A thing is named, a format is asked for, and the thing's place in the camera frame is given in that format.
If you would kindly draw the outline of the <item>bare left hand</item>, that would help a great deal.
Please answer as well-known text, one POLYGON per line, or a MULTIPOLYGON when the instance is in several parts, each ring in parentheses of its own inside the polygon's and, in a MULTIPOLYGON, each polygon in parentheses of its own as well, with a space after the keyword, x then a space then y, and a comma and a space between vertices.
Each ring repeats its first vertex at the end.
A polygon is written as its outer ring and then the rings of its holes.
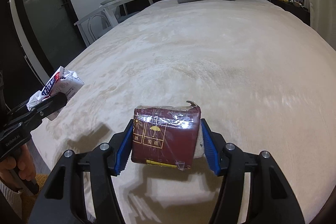
POLYGON ((19 168, 19 177, 22 180, 31 181, 35 179, 36 169, 33 157, 31 156, 26 144, 21 147, 21 154, 17 160, 11 156, 7 157, 5 160, 1 161, 0 166, 1 182, 3 182, 5 186, 11 190, 17 192, 21 187, 10 173, 10 170, 15 167, 19 168))

